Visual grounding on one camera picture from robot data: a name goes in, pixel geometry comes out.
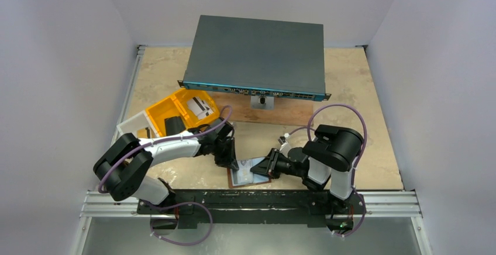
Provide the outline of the brown leather card holder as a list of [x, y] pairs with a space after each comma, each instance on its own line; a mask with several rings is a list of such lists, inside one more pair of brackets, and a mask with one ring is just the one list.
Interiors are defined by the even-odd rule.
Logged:
[[240, 188], [271, 183], [271, 180], [268, 177], [260, 174], [255, 174], [250, 171], [253, 166], [258, 165], [263, 160], [264, 157], [238, 160], [238, 170], [233, 170], [231, 168], [227, 169], [229, 188]]

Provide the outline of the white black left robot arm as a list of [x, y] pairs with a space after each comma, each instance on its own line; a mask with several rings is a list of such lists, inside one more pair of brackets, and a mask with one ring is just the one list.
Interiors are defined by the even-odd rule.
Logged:
[[172, 206], [175, 192], [161, 178], [148, 177], [148, 170], [166, 161], [209, 154], [217, 166], [238, 170], [233, 133], [232, 124], [222, 117], [160, 139], [126, 133], [93, 167], [101, 182], [99, 191], [110, 193], [116, 201], [135, 197], [158, 207]]

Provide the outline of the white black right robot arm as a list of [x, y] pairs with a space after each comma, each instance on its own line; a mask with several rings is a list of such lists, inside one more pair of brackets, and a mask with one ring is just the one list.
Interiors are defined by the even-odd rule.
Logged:
[[299, 177], [310, 191], [322, 191], [329, 182], [330, 194], [347, 200], [353, 193], [353, 176], [364, 138], [351, 128], [330, 125], [319, 125], [311, 133], [314, 137], [302, 147], [290, 146], [291, 133], [279, 137], [280, 148], [271, 149], [250, 171], [269, 179], [282, 174]]

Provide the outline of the white VIP credit card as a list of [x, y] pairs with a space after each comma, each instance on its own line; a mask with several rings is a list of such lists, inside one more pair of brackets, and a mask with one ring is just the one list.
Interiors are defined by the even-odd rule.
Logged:
[[237, 185], [247, 185], [252, 184], [254, 181], [253, 173], [250, 171], [252, 168], [252, 159], [239, 160], [239, 169], [236, 172], [236, 183]]

